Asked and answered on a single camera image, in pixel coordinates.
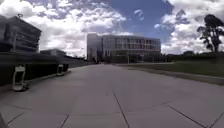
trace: white cloud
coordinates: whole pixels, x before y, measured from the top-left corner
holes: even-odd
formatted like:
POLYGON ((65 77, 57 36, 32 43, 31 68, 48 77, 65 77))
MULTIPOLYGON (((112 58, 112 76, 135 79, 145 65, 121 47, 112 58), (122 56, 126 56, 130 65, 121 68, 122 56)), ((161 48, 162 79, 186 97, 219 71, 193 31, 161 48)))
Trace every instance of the white cloud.
POLYGON ((80 56, 86 51, 85 36, 88 32, 112 33, 118 23, 126 20, 109 5, 101 2, 93 6, 88 1, 71 3, 57 0, 55 7, 51 1, 43 6, 27 1, 5 0, 0 5, 0 14, 12 17, 21 13, 25 21, 40 28, 40 49, 59 48, 69 52, 69 55, 80 56))
POLYGON ((197 28, 204 24, 206 14, 214 14, 224 20, 223 0, 166 0, 174 6, 171 14, 162 17, 161 25, 173 28, 170 39, 162 45, 164 53, 181 53, 186 50, 207 51, 198 39, 197 28))
POLYGON ((134 14, 136 16, 138 16, 140 20, 144 20, 145 19, 145 17, 143 16, 144 15, 144 12, 141 9, 135 10, 134 11, 134 14))

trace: sky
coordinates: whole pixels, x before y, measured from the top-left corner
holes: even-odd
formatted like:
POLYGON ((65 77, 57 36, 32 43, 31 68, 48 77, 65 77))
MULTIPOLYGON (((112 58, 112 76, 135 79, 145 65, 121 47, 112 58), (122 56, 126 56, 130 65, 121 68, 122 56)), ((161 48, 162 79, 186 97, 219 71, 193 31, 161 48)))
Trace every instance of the sky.
POLYGON ((224 20, 224 0, 0 0, 0 14, 42 30, 40 50, 86 55, 86 34, 159 38, 162 53, 206 51, 196 29, 206 14, 224 20))

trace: white bollard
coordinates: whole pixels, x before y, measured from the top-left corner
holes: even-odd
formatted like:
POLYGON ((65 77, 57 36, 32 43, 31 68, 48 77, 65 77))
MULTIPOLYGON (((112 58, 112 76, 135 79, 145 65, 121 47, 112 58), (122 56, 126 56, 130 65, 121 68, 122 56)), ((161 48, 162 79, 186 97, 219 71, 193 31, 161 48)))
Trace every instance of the white bollard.
POLYGON ((25 67, 21 65, 16 66, 12 82, 14 91, 24 91, 26 89, 26 84, 24 83, 24 77, 25 77, 25 67))
POLYGON ((63 71, 63 64, 59 64, 58 68, 57 68, 57 76, 63 76, 64 75, 64 71, 63 71))

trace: paved plaza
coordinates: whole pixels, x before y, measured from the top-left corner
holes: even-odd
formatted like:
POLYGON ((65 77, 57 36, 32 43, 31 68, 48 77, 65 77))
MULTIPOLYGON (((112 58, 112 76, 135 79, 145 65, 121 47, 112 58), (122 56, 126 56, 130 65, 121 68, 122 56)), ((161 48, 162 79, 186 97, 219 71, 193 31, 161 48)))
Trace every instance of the paved plaza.
POLYGON ((10 128, 224 128, 224 87, 112 65, 0 95, 10 128))

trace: palm tree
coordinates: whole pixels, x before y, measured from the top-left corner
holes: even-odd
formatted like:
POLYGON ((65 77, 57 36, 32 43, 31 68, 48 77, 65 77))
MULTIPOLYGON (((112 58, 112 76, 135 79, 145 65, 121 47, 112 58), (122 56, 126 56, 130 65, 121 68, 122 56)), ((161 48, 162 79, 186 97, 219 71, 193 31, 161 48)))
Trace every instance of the palm tree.
POLYGON ((205 27, 200 26, 197 29, 197 32, 202 33, 200 40, 204 40, 203 43, 206 45, 207 49, 217 53, 219 45, 222 43, 219 37, 224 36, 224 31, 222 29, 222 27, 224 27, 224 23, 219 18, 211 14, 206 15, 204 21, 205 27))

